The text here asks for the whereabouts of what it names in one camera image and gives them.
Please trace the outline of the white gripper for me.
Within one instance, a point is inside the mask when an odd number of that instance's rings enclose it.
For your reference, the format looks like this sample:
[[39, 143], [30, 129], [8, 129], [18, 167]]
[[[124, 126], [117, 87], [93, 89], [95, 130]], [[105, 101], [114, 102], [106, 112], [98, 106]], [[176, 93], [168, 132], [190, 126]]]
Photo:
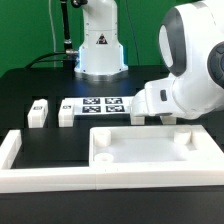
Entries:
[[133, 97], [131, 114], [135, 117], [174, 115], [177, 105], [172, 96], [173, 82], [169, 78], [147, 82]]

